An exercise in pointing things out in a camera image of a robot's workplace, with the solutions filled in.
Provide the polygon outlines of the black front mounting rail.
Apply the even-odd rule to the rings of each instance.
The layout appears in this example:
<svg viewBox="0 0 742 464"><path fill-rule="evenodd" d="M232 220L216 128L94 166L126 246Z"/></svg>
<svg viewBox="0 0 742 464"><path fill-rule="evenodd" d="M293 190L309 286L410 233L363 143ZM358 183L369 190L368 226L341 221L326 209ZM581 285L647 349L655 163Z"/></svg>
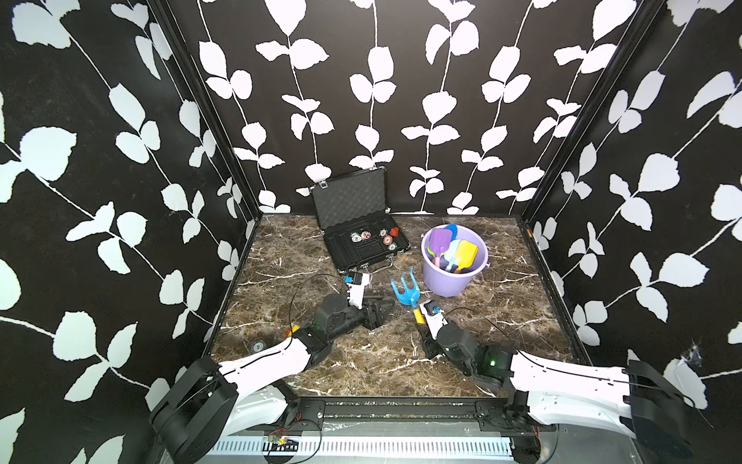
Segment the black front mounting rail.
<svg viewBox="0 0 742 464"><path fill-rule="evenodd" d="M284 414L291 421L474 421L482 431L534 433L558 425L632 435L626 404L612 408L555 394L515 394L505 397L361 397L304 396L289 402Z"/></svg>

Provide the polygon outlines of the blue toy rake yellow handle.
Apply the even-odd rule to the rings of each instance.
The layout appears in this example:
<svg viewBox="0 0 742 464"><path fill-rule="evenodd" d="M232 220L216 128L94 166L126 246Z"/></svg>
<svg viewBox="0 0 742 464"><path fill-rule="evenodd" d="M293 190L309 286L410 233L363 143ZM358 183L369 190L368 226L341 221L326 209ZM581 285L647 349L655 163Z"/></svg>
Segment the blue toy rake yellow handle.
<svg viewBox="0 0 742 464"><path fill-rule="evenodd" d="M415 278L415 269L411 268L408 274L400 278L400 282L398 285L395 280L390 281L392 291L401 305L412 309L417 325L424 326L426 322L419 306L421 291Z"/></svg>

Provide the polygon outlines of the blue toy shovel tan handle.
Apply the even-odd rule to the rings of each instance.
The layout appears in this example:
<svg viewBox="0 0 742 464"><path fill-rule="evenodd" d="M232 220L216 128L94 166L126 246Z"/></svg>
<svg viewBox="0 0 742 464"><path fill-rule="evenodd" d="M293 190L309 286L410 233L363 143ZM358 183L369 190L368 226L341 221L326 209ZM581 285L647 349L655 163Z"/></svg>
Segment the blue toy shovel tan handle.
<svg viewBox="0 0 742 464"><path fill-rule="evenodd" d="M446 226L446 230L448 230L448 231L451 232L451 239L452 240L455 240L457 238L458 226L456 224L453 224L453 223L452 224L448 224Z"/></svg>

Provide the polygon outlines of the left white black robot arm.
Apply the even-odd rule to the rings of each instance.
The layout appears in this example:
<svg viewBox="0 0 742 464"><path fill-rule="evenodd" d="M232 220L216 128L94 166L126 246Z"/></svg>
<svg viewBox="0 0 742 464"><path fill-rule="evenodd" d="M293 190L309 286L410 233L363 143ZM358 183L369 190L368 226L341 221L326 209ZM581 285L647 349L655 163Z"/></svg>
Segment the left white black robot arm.
<svg viewBox="0 0 742 464"><path fill-rule="evenodd" d="M353 305L340 294L330 294L313 318L286 340L257 354L217 363L209 356L195 361L152 411L149 421L176 463L195 463L221 438L255 425L272 425L289 413L295 394L282 385L322 363L334 340L363 326L382 326L395 303L378 296Z"/></svg>

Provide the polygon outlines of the purple toy shovel pink handle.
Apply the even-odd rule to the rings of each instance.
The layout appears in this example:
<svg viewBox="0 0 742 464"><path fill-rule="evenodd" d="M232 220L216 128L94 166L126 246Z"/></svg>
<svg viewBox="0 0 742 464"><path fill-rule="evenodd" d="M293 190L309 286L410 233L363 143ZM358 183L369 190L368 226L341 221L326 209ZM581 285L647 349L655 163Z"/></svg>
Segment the purple toy shovel pink handle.
<svg viewBox="0 0 742 464"><path fill-rule="evenodd" d="M448 250L451 242L451 232L446 230L445 227L431 230L428 247L431 247L432 251L436 253L436 257L433 259L435 267L440 267L442 256Z"/></svg>

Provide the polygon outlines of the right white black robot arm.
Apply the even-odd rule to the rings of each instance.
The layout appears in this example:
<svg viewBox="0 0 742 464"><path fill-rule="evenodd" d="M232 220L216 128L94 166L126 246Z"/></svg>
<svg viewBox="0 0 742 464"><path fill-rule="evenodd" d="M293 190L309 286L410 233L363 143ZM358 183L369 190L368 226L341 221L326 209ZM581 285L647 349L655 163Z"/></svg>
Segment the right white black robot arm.
<svg viewBox="0 0 742 464"><path fill-rule="evenodd" d="M694 402L647 363L588 367L485 345L442 314L417 316L415 326L427 356L442 355L479 388L504 394L485 416L496 425L578 425L635 439L659 457L693 455L686 419Z"/></svg>

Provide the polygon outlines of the light blue toy shovel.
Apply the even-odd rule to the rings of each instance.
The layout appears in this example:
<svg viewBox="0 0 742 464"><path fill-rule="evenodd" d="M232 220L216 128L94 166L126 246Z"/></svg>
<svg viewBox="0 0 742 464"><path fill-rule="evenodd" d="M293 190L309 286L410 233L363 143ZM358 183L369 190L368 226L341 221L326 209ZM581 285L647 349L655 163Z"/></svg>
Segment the light blue toy shovel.
<svg viewBox="0 0 742 464"><path fill-rule="evenodd" d="M456 265L456 254L460 247L461 240L453 240L446 253L444 254L444 259L446 259L446 262L448 263L446 265L446 268L444 270L446 272L451 272L453 267Z"/></svg>

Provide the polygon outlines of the white perforated strip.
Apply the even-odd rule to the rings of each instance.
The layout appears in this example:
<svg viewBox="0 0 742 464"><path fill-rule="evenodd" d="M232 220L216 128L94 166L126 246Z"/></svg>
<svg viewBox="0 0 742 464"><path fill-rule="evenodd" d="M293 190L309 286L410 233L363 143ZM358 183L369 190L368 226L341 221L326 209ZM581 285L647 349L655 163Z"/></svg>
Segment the white perforated strip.
<svg viewBox="0 0 742 464"><path fill-rule="evenodd" d="M502 437L319 437L301 436L272 443L263 436L227 437L209 456L411 457L498 460L512 458Z"/></svg>

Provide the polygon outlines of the small clear glass jar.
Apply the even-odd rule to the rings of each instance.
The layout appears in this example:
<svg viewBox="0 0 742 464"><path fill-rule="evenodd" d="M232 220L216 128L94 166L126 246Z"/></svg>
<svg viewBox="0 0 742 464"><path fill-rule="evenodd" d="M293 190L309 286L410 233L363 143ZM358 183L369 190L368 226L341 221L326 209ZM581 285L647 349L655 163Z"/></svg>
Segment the small clear glass jar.
<svg viewBox="0 0 742 464"><path fill-rule="evenodd" d="M263 353L267 348L268 344L264 342L264 340L256 340L255 342L251 343L250 346L250 353L251 355L257 355Z"/></svg>

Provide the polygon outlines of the open black foam case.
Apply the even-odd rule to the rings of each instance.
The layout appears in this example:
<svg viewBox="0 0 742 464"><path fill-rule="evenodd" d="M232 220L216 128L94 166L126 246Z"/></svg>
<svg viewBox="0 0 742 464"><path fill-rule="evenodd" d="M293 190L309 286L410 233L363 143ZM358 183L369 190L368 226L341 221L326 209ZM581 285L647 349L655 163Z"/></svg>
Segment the open black foam case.
<svg viewBox="0 0 742 464"><path fill-rule="evenodd" d="M390 260L410 241L390 216L382 167L321 181L310 188L316 220L340 274Z"/></svg>

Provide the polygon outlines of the purple plastic bucket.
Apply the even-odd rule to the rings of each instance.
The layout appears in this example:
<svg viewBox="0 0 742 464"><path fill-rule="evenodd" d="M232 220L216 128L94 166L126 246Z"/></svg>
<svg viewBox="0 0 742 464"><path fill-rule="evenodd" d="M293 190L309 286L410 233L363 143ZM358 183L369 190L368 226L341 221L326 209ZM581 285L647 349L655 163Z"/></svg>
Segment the purple plastic bucket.
<svg viewBox="0 0 742 464"><path fill-rule="evenodd" d="M444 228L446 225L437 226L434 228ZM429 257L427 253L427 247L429 242L430 229L423 237L421 243L421 251L423 258L423 280L427 288L435 295L441 297L456 297L464 292L470 282L478 275L480 275L489 264L489 251L484 240L476 234L471 228L458 225L458 234L455 240L469 241L477 247L479 247L478 255L471 268L463 270L461 274L456 274L456 267L454 266L451 272L446 272L444 268L448 264L444 255L441 259L440 267L437 268L433 264L433 259Z"/></svg>

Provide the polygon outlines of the yellow red toy truck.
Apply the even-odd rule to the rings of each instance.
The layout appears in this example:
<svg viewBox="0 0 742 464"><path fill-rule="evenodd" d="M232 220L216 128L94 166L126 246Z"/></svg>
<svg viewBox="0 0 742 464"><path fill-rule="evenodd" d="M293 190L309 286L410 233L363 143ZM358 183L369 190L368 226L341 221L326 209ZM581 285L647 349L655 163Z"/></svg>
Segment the yellow red toy truck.
<svg viewBox="0 0 742 464"><path fill-rule="evenodd" d="M290 330L287 331L286 336L288 338L293 338L295 332L297 332L300 328L300 326L293 326Z"/></svg>

